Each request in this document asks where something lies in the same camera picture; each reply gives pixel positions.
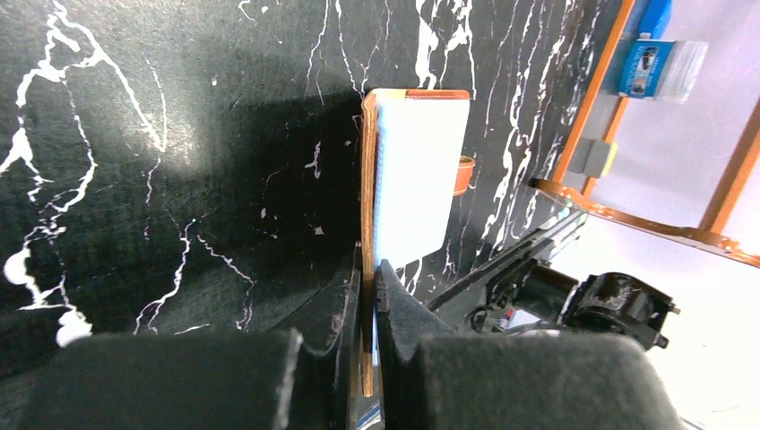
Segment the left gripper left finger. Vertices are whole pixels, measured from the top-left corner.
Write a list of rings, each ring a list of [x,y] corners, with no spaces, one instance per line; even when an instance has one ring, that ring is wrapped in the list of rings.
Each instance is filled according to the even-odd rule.
[[[27,429],[353,429],[361,249],[268,331],[99,335],[58,353]]]

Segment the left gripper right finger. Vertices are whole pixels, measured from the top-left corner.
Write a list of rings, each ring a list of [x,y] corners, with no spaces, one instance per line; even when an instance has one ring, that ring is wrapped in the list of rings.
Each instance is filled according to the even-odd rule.
[[[661,379],[614,334],[464,335],[376,268],[385,429],[679,429]]]

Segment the brown leather card holder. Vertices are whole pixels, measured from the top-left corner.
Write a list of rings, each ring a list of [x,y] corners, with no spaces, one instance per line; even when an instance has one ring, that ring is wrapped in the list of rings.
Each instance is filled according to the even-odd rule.
[[[470,113],[467,90],[377,88],[361,100],[361,390],[374,384],[375,270],[438,250],[445,239]]]

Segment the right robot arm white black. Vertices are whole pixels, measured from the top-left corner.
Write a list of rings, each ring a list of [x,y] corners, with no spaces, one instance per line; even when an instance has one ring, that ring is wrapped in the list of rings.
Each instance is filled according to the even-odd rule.
[[[580,281],[544,265],[528,269],[513,282],[509,303],[546,323],[577,331],[614,333],[644,349],[665,349],[661,333],[673,298],[625,273],[606,272]]]

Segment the orange wooden tiered rack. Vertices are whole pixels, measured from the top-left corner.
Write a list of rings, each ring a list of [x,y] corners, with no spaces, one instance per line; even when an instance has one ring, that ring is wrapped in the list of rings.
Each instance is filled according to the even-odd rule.
[[[670,1],[663,40],[706,42],[683,104],[618,95],[644,2],[623,3],[555,171],[533,188],[586,213],[602,232],[592,262],[639,252],[658,269],[759,264],[759,4]],[[587,177],[592,141],[615,142],[607,175]]]

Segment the grey yellow sponge block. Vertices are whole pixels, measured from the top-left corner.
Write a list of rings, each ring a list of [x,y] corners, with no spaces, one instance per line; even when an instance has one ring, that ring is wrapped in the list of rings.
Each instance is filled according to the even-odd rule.
[[[617,146],[615,142],[592,141],[583,166],[583,174],[593,178],[607,175],[616,157]]]

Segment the blue white packet on rack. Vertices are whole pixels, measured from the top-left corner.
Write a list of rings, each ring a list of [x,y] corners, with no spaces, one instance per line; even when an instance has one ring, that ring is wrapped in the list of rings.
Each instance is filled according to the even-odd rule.
[[[618,95],[683,104],[695,87],[709,45],[703,41],[637,39],[618,81]]]

